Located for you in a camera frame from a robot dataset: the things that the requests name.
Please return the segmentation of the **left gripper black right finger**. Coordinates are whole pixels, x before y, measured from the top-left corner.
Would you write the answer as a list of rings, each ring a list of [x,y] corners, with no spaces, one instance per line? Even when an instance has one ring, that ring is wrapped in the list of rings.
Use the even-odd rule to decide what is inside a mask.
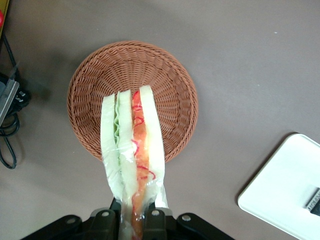
[[[167,240],[166,217],[172,217],[172,211],[167,207],[157,207],[151,203],[145,212],[143,224],[143,240]]]

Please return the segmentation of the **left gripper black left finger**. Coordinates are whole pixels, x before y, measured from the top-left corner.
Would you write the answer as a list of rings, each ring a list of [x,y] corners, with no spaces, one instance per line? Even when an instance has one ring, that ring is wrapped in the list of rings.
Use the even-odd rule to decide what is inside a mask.
[[[90,219],[90,240],[117,240],[120,228],[121,204],[113,198],[109,207],[94,210]]]

